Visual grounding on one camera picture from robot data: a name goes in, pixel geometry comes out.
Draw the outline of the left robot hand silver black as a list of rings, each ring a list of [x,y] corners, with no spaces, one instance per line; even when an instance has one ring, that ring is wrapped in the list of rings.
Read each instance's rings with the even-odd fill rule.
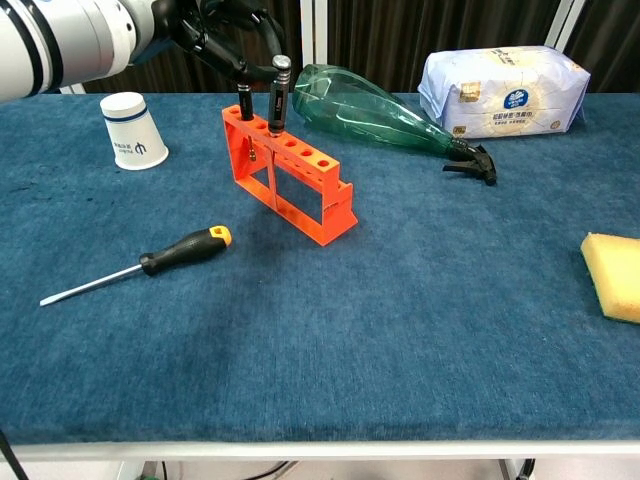
[[[271,55],[285,52],[281,25],[258,1],[154,1],[154,38],[170,40],[237,84],[269,84],[275,67],[250,63],[221,30],[231,25],[254,31]]]

